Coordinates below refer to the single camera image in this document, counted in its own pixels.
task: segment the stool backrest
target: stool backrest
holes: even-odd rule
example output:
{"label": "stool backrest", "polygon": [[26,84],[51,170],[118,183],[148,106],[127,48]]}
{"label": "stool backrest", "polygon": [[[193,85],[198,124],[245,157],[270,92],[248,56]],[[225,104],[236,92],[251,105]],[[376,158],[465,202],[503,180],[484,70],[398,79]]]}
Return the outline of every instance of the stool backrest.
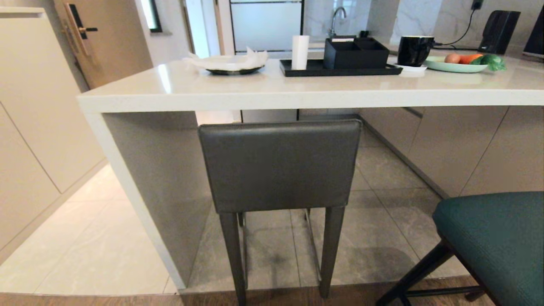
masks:
{"label": "stool backrest", "polygon": [[358,120],[202,125],[217,213],[344,206]]}

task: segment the white saucer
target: white saucer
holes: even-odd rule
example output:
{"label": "white saucer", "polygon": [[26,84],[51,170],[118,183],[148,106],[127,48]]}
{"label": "white saucer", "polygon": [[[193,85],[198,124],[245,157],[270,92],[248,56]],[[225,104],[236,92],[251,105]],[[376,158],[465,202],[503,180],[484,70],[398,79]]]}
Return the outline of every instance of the white saucer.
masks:
{"label": "white saucer", "polygon": [[394,63],[392,65],[402,68],[403,72],[422,72],[422,71],[425,71],[425,69],[427,69],[427,66],[425,65],[421,65],[421,67],[402,66],[397,63]]}

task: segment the teal upholstered chair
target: teal upholstered chair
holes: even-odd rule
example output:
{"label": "teal upholstered chair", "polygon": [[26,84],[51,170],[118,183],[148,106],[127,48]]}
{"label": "teal upholstered chair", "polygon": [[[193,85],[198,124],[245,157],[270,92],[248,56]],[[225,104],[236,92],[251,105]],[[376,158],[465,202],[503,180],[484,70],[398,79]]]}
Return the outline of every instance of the teal upholstered chair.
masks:
{"label": "teal upholstered chair", "polygon": [[[432,216],[442,241],[377,305],[400,298],[483,294],[497,305],[544,305],[544,192],[474,195],[441,201]],[[480,286],[408,291],[453,255]]]}

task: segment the gray leather bar stool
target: gray leather bar stool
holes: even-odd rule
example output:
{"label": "gray leather bar stool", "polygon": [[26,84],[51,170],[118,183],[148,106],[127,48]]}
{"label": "gray leather bar stool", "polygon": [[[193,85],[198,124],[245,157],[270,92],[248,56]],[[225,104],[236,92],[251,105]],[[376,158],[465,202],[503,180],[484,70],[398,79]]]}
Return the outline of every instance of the gray leather bar stool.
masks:
{"label": "gray leather bar stool", "polygon": [[319,292],[329,295],[361,127],[358,120],[200,126],[239,304],[247,280],[237,220],[243,226],[250,211],[326,208]]}

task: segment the power cord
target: power cord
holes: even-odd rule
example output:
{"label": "power cord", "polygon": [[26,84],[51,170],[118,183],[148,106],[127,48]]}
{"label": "power cord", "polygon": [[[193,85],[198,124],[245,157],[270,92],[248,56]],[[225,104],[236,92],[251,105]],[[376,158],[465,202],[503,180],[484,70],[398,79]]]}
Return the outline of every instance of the power cord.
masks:
{"label": "power cord", "polygon": [[[467,35],[468,33],[468,30],[471,28],[471,24],[472,24],[472,16],[474,15],[474,12],[476,10],[472,10],[472,13],[471,13],[471,17],[468,19],[468,27],[467,27],[467,30],[463,33],[463,36],[461,36],[461,38],[457,39],[456,41],[454,42],[449,42],[447,44],[442,44],[440,42],[435,42],[434,45],[433,45],[433,48],[434,49],[444,49],[444,50],[477,50],[477,49],[473,49],[473,48],[456,48],[455,46],[453,46],[454,43],[460,41],[461,39],[463,39],[465,37],[465,35]],[[435,46],[452,46],[453,48],[435,48]]]}

